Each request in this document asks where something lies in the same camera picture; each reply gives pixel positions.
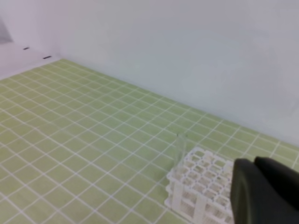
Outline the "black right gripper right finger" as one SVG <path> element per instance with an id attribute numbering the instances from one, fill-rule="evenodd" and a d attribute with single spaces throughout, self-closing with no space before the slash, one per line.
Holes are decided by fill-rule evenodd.
<path id="1" fill-rule="evenodd" d="M 256 157 L 254 164 L 272 188 L 293 208 L 299 209 L 299 173 L 286 165 L 266 157 Z"/>

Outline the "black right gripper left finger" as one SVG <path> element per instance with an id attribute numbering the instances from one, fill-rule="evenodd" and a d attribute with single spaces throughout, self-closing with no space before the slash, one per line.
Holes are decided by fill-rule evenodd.
<path id="1" fill-rule="evenodd" d="M 230 201 L 236 224 L 297 224 L 299 210 L 272 188 L 254 161 L 234 161 Z"/>

